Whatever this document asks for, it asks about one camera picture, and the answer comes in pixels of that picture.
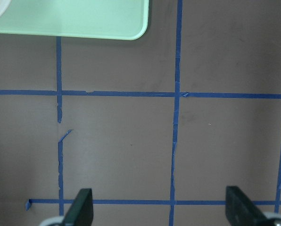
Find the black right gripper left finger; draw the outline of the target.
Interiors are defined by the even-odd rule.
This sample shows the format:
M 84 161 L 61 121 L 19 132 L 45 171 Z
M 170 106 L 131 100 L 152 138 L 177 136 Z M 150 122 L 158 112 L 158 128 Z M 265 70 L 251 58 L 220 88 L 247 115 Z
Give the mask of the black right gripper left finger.
M 82 188 L 62 220 L 63 226 L 91 226 L 93 222 L 91 188 Z

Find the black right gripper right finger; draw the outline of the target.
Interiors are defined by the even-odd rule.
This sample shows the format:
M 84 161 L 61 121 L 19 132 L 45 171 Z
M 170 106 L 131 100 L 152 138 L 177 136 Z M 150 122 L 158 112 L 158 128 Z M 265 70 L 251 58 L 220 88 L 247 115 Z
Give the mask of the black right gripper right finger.
M 260 226 L 265 215 L 237 186 L 227 186 L 225 215 L 231 226 Z

